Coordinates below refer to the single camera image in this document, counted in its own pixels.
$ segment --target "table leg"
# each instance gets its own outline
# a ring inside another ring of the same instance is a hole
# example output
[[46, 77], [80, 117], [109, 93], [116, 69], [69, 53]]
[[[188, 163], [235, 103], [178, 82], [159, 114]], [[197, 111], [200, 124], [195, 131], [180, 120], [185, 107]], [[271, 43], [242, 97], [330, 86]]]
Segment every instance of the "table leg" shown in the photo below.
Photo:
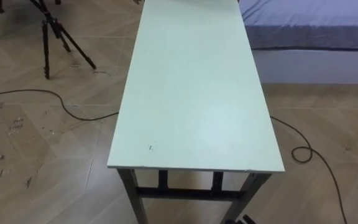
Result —
[[254, 197], [256, 192], [258, 192], [260, 187], [267, 181], [267, 179], [269, 179], [270, 176], [271, 174], [249, 174], [240, 189], [240, 191], [244, 191], [246, 193], [239, 200], [236, 200], [231, 204], [222, 220], [222, 224], [225, 224], [227, 219], [236, 220]]
[[137, 179], [135, 170], [131, 169], [117, 169], [122, 182], [124, 183], [125, 190], [127, 191], [129, 201], [135, 212], [138, 224], [147, 224], [146, 211], [143, 206], [143, 201], [136, 191]]
[[0, 13], [4, 13], [5, 10], [4, 8], [2, 7], [2, 0], [0, 0]]

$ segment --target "mattress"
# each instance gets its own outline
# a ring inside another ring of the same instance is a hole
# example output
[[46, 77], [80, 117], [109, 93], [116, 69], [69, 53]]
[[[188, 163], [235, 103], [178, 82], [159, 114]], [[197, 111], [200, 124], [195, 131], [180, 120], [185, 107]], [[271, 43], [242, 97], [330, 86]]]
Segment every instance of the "mattress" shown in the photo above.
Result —
[[241, 0], [253, 49], [358, 50], [358, 1]]

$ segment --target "black metal leg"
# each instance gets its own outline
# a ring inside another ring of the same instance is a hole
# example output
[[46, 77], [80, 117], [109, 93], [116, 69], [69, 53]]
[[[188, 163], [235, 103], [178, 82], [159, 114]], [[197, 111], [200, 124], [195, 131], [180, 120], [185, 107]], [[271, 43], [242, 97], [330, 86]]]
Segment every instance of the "black metal leg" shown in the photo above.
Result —
[[168, 189], [168, 171], [159, 170], [158, 171], [158, 189], [166, 190]]
[[67, 37], [67, 39], [74, 45], [75, 49], [79, 51], [79, 53], [82, 55], [82, 57], [87, 61], [87, 63], [93, 68], [96, 69], [96, 65], [92, 62], [92, 60], [86, 56], [86, 54], [82, 51], [80, 46], [74, 41], [74, 39], [69, 35], [69, 33], [65, 30], [65, 28], [58, 23], [58, 26], [60, 27], [60, 30], [63, 32], [63, 34]]
[[70, 49], [70, 47], [68, 46], [65, 37], [64, 37], [63, 35], [60, 35], [60, 39], [62, 40], [62, 42], [63, 42], [63, 47], [66, 49], [66, 51], [67, 51], [67, 52], [71, 52], [71, 49]]
[[2, 0], [0, 0], [0, 13], [4, 13], [5, 10], [2, 8]]
[[211, 190], [213, 191], [222, 190], [222, 182], [223, 182], [223, 172], [214, 172]]
[[241, 221], [226, 220], [224, 224], [243, 224]]
[[49, 42], [48, 42], [48, 23], [42, 21], [42, 37], [44, 41], [44, 57], [45, 57], [45, 78], [49, 79]]
[[240, 191], [246, 193], [239, 200], [233, 201], [221, 223], [224, 224], [225, 220], [228, 219], [237, 219], [243, 209], [245, 209], [247, 204], [251, 201], [260, 187], [269, 179], [270, 176], [271, 174], [249, 174], [246, 181], [244, 182], [244, 185], [240, 189]]
[[137, 179], [134, 170], [118, 169], [118, 174], [124, 183], [125, 190], [127, 191], [129, 201], [137, 219], [138, 224], [147, 224], [146, 211], [143, 206], [143, 201], [137, 193]]
[[256, 224], [256, 222], [254, 222], [248, 215], [244, 215], [243, 219], [246, 224]]

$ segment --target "black cable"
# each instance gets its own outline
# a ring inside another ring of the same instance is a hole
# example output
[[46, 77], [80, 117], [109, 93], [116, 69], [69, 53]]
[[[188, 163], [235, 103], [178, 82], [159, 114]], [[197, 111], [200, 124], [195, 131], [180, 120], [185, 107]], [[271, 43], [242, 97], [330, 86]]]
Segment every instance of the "black cable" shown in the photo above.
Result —
[[[297, 161], [297, 162], [299, 162], [299, 163], [301, 163], [301, 164], [306, 164], [306, 163], [308, 163], [308, 162], [311, 160], [311, 158], [313, 157], [313, 153], [315, 153], [315, 154], [317, 154], [317, 156], [319, 156], [320, 159], [326, 164], [326, 166], [327, 166], [327, 168], [328, 168], [328, 171], [329, 171], [329, 173], [331, 174], [331, 177], [333, 178], [334, 183], [335, 183], [336, 193], [337, 193], [337, 195], [338, 195], [339, 206], [340, 206], [340, 208], [341, 208], [341, 213], [342, 213], [343, 221], [344, 221], [345, 224], [347, 224], [347, 219], [346, 219], [345, 212], [344, 212], [344, 209], [343, 209], [343, 204], [342, 204], [341, 192], [339, 191], [339, 187], [338, 187], [338, 183], [336, 182], [335, 175], [334, 175], [334, 173], [333, 173], [331, 167], [328, 165], [326, 159], [324, 159], [324, 157], [323, 157], [318, 151], [314, 150], [314, 149], [311, 147], [310, 142], [308, 141], [308, 139], [307, 139], [299, 130], [297, 130], [297, 129], [294, 128], [293, 126], [287, 124], [286, 122], [284, 122], [284, 121], [282, 121], [282, 120], [280, 120], [280, 119], [278, 119], [278, 118], [275, 118], [275, 117], [273, 117], [273, 116], [270, 116], [270, 118], [272, 118], [273, 120], [278, 121], [278, 122], [284, 124], [285, 126], [291, 128], [292, 130], [296, 131], [296, 132], [305, 140], [306, 144], [308, 145], [308, 146], [298, 146], [298, 147], [292, 149], [292, 151], [291, 151], [291, 156], [292, 156], [292, 159], [293, 159], [293, 160], [295, 160], [295, 161]], [[306, 149], [306, 150], [308, 150], [308, 151], [310, 152], [310, 153], [309, 153], [309, 157], [308, 157], [307, 159], [305, 159], [305, 160], [301, 160], [301, 159], [296, 158], [295, 152], [296, 152], [297, 150], [299, 150], [299, 149]]]
[[[119, 112], [115, 112], [115, 113], [112, 113], [112, 114], [107, 114], [106, 116], [102, 116], [102, 117], [99, 117], [99, 118], [80, 118], [80, 117], [77, 117], [75, 115], [73, 115], [71, 112], [69, 112], [63, 102], [63, 99], [61, 98], [61, 96], [53, 91], [50, 91], [50, 90], [38, 90], [38, 89], [25, 89], [25, 90], [11, 90], [11, 91], [3, 91], [3, 92], [0, 92], [0, 95], [5, 95], [5, 94], [9, 94], [9, 93], [18, 93], [18, 92], [25, 92], [25, 91], [32, 91], [32, 92], [41, 92], [41, 93], [49, 93], [49, 94], [52, 94], [54, 96], [56, 96], [57, 98], [59, 98], [60, 100], [60, 103], [62, 104], [62, 107], [63, 109], [66, 111], [66, 113], [68, 113], [71, 117], [75, 118], [75, 119], [78, 119], [80, 121], [97, 121], [97, 120], [100, 120], [100, 119], [104, 119], [104, 118], [108, 118], [108, 117], [111, 117], [111, 116], [114, 116], [114, 115], [117, 115], [119, 114]], [[338, 183], [336, 181], [336, 178], [335, 178], [335, 175], [331, 169], [331, 167], [328, 165], [327, 161], [325, 160], [325, 158], [316, 150], [314, 150], [312, 147], [311, 147], [311, 144], [309, 142], [309, 140], [299, 131], [297, 130], [296, 128], [294, 128], [293, 126], [291, 126], [290, 124], [287, 124], [286, 122], [278, 119], [278, 118], [275, 118], [273, 116], [270, 116], [271, 119], [275, 120], [275, 121], [278, 121], [279, 123], [282, 123], [284, 124], [285, 126], [291, 128], [292, 130], [296, 131], [306, 142], [307, 146], [298, 146], [294, 149], [292, 149], [291, 151], [291, 156], [292, 156], [292, 159], [301, 163], [301, 164], [306, 164], [308, 163], [312, 158], [313, 158], [313, 153], [317, 154], [317, 156], [320, 157], [320, 159], [326, 164], [327, 168], [328, 168], [328, 171], [329, 173], [331, 174], [331, 177], [333, 178], [333, 181], [335, 183], [335, 188], [336, 188], [336, 192], [337, 192], [337, 195], [338, 195], [338, 199], [339, 199], [339, 206], [341, 208], [341, 213], [342, 213], [342, 217], [343, 217], [343, 220], [344, 220], [344, 223], [347, 224], [347, 219], [346, 219], [346, 216], [345, 216], [345, 212], [344, 212], [344, 209], [343, 209], [343, 204], [342, 204], [342, 197], [341, 197], [341, 193], [339, 191], [339, 187], [338, 187]], [[305, 160], [301, 160], [301, 159], [298, 159], [296, 158], [296, 155], [295, 155], [295, 152], [299, 149], [306, 149], [309, 151], [309, 157]]]
[[62, 104], [62, 107], [66, 111], [66, 113], [68, 113], [71, 117], [73, 117], [73, 118], [75, 118], [77, 120], [80, 120], [80, 121], [97, 121], [97, 120], [100, 120], [100, 119], [104, 119], [104, 118], [108, 118], [108, 117], [117, 115], [119, 113], [119, 112], [115, 112], [115, 113], [107, 114], [106, 116], [102, 116], [102, 117], [99, 117], [99, 118], [80, 118], [80, 117], [77, 117], [77, 116], [73, 115], [70, 111], [67, 110], [67, 108], [66, 108], [66, 106], [65, 106], [65, 104], [63, 102], [63, 99], [61, 98], [61, 96], [59, 94], [57, 94], [57, 93], [55, 93], [53, 91], [50, 91], [50, 90], [38, 90], [38, 89], [11, 90], [11, 91], [0, 92], [0, 95], [9, 94], [9, 93], [26, 92], [26, 91], [39, 92], [39, 93], [49, 93], [49, 94], [52, 94], [52, 95], [56, 96], [57, 98], [59, 98], [60, 103]]

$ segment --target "white bed frame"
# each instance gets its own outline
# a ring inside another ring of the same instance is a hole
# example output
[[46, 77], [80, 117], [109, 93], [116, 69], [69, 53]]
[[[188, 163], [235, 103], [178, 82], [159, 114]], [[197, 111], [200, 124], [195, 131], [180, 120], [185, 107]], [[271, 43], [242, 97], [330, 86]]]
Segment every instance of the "white bed frame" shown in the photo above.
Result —
[[358, 84], [358, 52], [254, 50], [262, 83]]

